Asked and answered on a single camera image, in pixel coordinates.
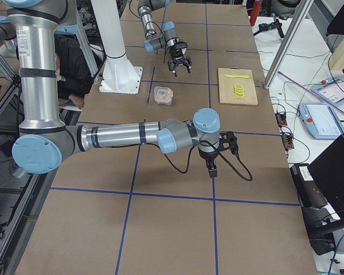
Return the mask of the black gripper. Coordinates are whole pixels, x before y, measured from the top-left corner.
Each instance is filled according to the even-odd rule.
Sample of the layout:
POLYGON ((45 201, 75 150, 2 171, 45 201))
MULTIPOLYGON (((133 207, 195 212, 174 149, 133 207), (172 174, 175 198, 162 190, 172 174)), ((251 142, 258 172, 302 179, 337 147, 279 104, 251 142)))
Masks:
POLYGON ((168 60, 167 64, 169 71, 173 72, 175 77, 177 77, 176 64, 184 64, 187 69, 187 72, 191 72, 192 61, 189 56, 184 56, 184 51, 187 49, 187 43, 179 41, 176 44, 169 47, 169 53, 171 60, 168 60))
POLYGON ((201 143, 198 145, 198 152, 201 158, 205 159, 206 168, 210 178, 217 177, 217 166, 215 158, 218 157, 217 149, 214 145, 208 143, 201 143))

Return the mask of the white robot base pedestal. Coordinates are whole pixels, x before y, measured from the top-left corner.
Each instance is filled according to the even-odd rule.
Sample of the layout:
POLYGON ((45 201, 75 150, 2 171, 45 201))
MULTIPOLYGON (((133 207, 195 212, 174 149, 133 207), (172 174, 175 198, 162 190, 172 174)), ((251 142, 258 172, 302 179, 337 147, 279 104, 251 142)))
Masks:
POLYGON ((106 57, 100 92, 135 95, 143 68, 133 66, 127 58, 116 1, 95 1, 92 5, 106 57))

